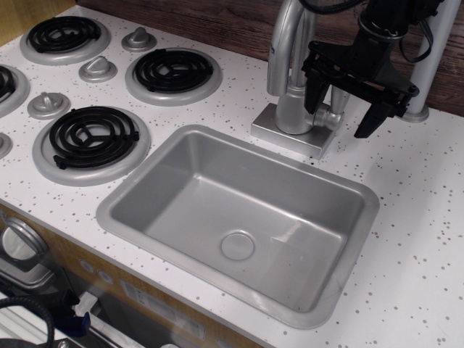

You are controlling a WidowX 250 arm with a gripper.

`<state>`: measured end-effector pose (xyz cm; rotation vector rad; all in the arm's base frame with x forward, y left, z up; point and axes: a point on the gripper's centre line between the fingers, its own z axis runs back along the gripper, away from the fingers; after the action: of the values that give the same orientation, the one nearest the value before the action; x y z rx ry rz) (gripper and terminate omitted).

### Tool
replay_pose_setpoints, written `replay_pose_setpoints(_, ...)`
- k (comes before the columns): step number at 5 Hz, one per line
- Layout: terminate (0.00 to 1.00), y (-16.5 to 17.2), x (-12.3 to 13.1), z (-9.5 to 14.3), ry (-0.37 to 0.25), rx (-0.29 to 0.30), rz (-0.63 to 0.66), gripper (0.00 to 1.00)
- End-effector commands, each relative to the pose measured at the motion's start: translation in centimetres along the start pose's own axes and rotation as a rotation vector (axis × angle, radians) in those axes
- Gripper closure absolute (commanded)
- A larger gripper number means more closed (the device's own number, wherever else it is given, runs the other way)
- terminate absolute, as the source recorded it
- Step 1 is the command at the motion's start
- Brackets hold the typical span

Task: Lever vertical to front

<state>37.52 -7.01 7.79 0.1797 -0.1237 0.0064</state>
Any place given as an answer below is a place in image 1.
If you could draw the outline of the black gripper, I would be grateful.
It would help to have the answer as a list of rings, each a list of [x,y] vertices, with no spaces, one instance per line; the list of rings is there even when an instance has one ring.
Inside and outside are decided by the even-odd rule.
[[[351,45],[309,42],[302,68],[307,77],[305,109],[316,113],[332,85],[371,104],[355,138],[368,138],[387,117],[402,117],[419,89],[393,66],[394,44],[364,29]]]

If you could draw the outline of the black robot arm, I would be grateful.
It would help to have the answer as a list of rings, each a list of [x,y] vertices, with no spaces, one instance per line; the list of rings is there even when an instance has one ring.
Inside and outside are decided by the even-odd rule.
[[[311,41],[302,71],[307,78],[304,107],[314,114],[333,86],[370,103],[355,132],[369,137],[388,117],[402,117],[420,89],[391,62],[394,46],[403,48],[410,26],[420,26],[429,44],[428,23],[439,1],[369,1],[358,17],[359,30],[350,45]]]

